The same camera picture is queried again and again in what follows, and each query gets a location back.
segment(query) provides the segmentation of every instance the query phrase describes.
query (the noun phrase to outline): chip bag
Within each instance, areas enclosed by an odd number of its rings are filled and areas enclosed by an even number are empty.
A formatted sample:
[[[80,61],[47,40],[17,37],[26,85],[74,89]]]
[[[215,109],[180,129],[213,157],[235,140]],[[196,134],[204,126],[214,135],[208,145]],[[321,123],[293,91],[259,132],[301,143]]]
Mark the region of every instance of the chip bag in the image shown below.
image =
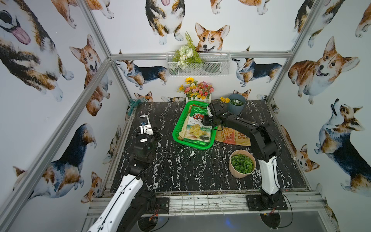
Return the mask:
[[[221,126],[219,126],[218,131],[216,132],[215,140],[222,143],[235,144],[239,146],[251,146],[249,137],[228,127],[224,127],[222,130]]]
[[[202,124],[202,119],[207,114],[207,109],[192,106],[183,141],[200,146],[207,146],[209,144],[212,127]]]

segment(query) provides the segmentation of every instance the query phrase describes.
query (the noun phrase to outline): corgi illustration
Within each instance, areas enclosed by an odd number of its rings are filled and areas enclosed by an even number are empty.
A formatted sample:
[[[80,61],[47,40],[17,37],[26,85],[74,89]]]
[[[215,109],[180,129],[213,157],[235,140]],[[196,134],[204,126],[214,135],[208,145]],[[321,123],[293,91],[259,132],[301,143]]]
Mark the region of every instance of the corgi illustration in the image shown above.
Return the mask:
[[[88,203],[92,201],[92,198],[102,196],[103,181],[95,172],[92,171],[92,187],[89,192],[81,199],[81,203]]]
[[[23,179],[23,177],[27,174],[27,171],[26,170],[22,170],[16,166],[13,166],[14,168],[14,171],[16,172],[16,176],[17,176],[17,180],[16,182],[14,183],[13,185],[13,191],[14,189],[17,187],[17,185],[19,184],[19,182],[21,182],[21,180]]]
[[[100,10],[104,16],[108,19],[112,19],[114,17],[114,13],[109,10],[109,3],[111,0],[86,0],[89,8],[91,10]],[[73,18],[71,18],[69,12],[69,5],[71,6],[78,6],[76,0],[52,0],[55,8],[57,11],[63,16],[63,18],[68,22],[68,24],[72,28],[76,28],[76,24],[73,22]]]
[[[85,65],[86,77],[84,88],[86,88],[101,65],[101,59],[95,51],[93,37],[88,34],[88,41],[85,47],[70,47],[70,50],[72,54]],[[92,116],[97,115],[98,111],[102,108],[103,97],[107,99],[109,98],[110,94],[107,93],[108,85],[112,85],[112,80],[108,80],[107,75],[104,75],[95,92],[86,104],[86,109]]]
[[[289,145],[291,146],[292,150],[295,153],[296,160],[298,161],[300,167],[305,171],[305,172],[310,172],[314,169],[319,168],[319,164],[316,162],[313,162],[312,160],[309,159],[308,157],[308,147],[306,144],[301,148],[300,152],[298,152],[294,146],[294,144],[291,141],[290,135],[287,132],[286,128],[281,125],[283,134],[286,136]]]
[[[164,81],[162,85],[166,85],[167,68],[165,67],[138,67],[134,64],[134,61],[116,61],[115,63],[122,70],[126,79],[131,83],[134,83],[135,86],[139,87],[139,89],[143,89],[144,84],[156,79],[161,79]]]
[[[0,1],[0,59],[9,72],[42,94],[63,98],[57,80],[66,71],[55,44],[23,0]]]
[[[371,3],[363,13],[363,18],[358,24],[357,29],[355,30],[356,37],[362,37],[362,32],[367,32],[368,27],[371,24]]]
[[[238,92],[237,90],[233,90],[233,93],[234,93],[234,94],[242,95],[246,100],[247,100],[247,98],[249,97],[250,92],[251,92],[251,89],[245,91],[244,93],[240,93],[240,92]]]
[[[196,47],[198,52],[220,51],[223,47],[223,40],[230,31],[230,26],[225,25],[217,31],[206,30],[203,26],[196,23],[196,33],[200,41]]]
[[[137,94],[137,93],[134,93],[134,96],[139,99],[139,98],[145,98],[148,102],[153,102],[153,98],[152,98],[152,92],[148,92],[147,95],[145,96],[142,96],[140,94]]]
[[[258,100],[264,100],[264,101],[266,101],[267,98],[268,98],[268,95],[258,94],[256,97],[257,97]],[[274,99],[272,99],[272,101],[270,102],[270,106],[272,107],[273,112],[274,112],[275,114],[278,114],[278,113],[279,113],[279,108],[278,108],[278,106],[276,105]]]
[[[267,2],[270,0],[239,0],[241,3],[247,6],[256,6],[257,13],[259,15],[265,14],[267,12]],[[214,14],[220,13],[220,2],[221,0],[210,0],[211,10]]]
[[[115,154],[116,146],[118,144],[118,140],[120,139],[121,136],[121,127],[118,126],[115,136],[111,141],[111,144],[109,145],[109,150],[107,152],[107,156],[103,160],[103,164],[107,164],[111,162],[113,155]]]
[[[273,79],[276,78],[277,74],[281,70],[282,65],[279,63],[268,63],[268,64],[256,64],[254,58],[241,58],[241,59],[232,59],[237,63],[236,75],[240,84],[243,84],[241,87],[246,86],[247,82],[253,81],[262,77],[269,77],[270,83]]]
[[[173,97],[173,98],[161,97],[161,99],[164,102],[181,102],[181,101],[185,101],[186,100],[184,97]]]
[[[326,0],[323,9],[321,10],[320,19],[316,20],[314,25],[312,26],[311,37],[308,40],[309,47],[314,46],[314,39],[321,33],[321,31],[325,28],[327,24],[329,24],[336,13],[338,12],[339,8],[343,4],[345,0]],[[295,27],[294,31],[297,31],[298,34],[292,40],[295,42],[298,39],[299,33],[301,32],[304,23],[309,15],[309,12],[313,6],[314,0],[305,0],[300,9],[298,10],[298,14],[295,19]]]
[[[327,42],[323,57],[317,62],[296,62],[289,70],[289,78],[299,86],[298,96],[309,95],[308,101],[313,104],[313,97],[322,93],[342,72],[355,68],[358,57],[342,57],[335,49],[335,39]]]
[[[183,41],[179,30],[185,15],[184,0],[147,0],[145,15],[155,35],[159,36],[160,45],[166,44],[166,37],[171,33],[177,41]]]
[[[76,190],[79,184],[82,187],[84,179],[81,170],[89,143],[94,143],[96,147],[93,129],[84,123],[76,130],[62,157],[46,168],[28,200],[37,196],[58,198],[66,195],[73,187]]]
[[[344,190],[371,197],[371,167],[350,141],[352,131],[365,130],[354,117],[360,109],[362,107],[353,108],[336,99],[331,104],[331,118],[319,131],[318,149],[314,151],[317,154],[325,153],[350,176],[350,181],[346,181],[349,186],[340,183]]]

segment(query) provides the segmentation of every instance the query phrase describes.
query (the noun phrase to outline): black marble table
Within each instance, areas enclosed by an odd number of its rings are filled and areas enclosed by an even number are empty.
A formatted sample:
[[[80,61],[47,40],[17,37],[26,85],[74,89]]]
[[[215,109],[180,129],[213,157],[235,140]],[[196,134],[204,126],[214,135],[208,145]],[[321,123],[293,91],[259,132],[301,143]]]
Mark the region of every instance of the black marble table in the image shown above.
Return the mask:
[[[139,126],[139,116],[148,114],[151,125],[161,133],[161,141],[157,143],[156,158],[162,159],[153,166],[146,185],[151,191],[182,192],[188,194],[200,192],[212,193],[244,193],[260,189],[261,173],[257,162],[256,170],[243,179],[237,179],[229,172],[229,156],[238,149],[250,151],[250,147],[225,144],[215,141],[207,150],[201,151],[184,146],[173,140],[172,132],[180,117],[185,102],[153,102],[142,103],[135,112],[135,118],[121,156],[119,168],[110,192],[115,193],[119,186],[133,149],[133,138]],[[277,175],[281,188],[291,191],[307,189],[294,159],[286,146],[278,125],[274,121],[265,101],[247,101],[242,117],[259,124],[275,125],[274,135],[279,138],[281,156],[277,159]]]

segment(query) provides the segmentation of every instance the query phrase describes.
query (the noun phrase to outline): white picket fence planter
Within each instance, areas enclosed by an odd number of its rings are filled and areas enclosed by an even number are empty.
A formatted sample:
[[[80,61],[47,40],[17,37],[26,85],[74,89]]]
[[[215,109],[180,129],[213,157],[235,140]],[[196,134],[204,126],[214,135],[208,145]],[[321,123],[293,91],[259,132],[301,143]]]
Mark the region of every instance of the white picket fence planter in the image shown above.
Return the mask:
[[[185,102],[188,103],[189,101],[200,101],[200,102],[206,102],[206,103],[210,103],[211,102],[211,95],[209,96],[209,98],[205,98],[205,99],[202,99],[202,98],[198,98],[198,97],[192,97],[191,99],[188,99],[188,97],[185,98]]]

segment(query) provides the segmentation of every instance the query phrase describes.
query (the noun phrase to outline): sunflower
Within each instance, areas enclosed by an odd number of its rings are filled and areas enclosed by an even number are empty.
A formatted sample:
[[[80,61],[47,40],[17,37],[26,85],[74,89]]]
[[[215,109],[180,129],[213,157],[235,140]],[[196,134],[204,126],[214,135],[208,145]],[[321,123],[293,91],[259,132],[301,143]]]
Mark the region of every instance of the sunflower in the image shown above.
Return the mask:
[[[185,82],[186,82],[187,84],[192,84],[193,81],[194,81],[194,79],[193,79],[192,77],[188,77],[188,78],[185,80]]]

